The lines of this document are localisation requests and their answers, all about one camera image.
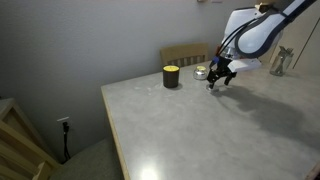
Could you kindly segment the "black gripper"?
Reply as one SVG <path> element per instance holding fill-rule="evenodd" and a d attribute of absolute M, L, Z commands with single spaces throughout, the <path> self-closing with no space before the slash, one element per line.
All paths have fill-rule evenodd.
<path fill-rule="evenodd" d="M 214 87 L 215 82 L 219 80 L 221 77 L 226 77 L 224 81 L 224 85 L 228 86 L 230 81 L 236 77 L 237 73 L 232 72 L 228 65 L 231 63 L 230 59 L 226 59 L 224 57 L 215 56 L 211 61 L 209 68 L 209 75 L 207 80 L 211 87 Z"/>

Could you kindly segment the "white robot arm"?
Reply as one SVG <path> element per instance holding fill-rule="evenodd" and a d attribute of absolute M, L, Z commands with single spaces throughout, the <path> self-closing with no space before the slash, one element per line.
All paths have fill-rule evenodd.
<path fill-rule="evenodd" d="M 279 41 L 281 33 L 317 0 L 278 0 L 237 8 L 229 16 L 224 37 L 209 65 L 207 81 L 212 90 L 225 77 L 228 85 L 238 72 L 261 66 L 259 57 Z"/>

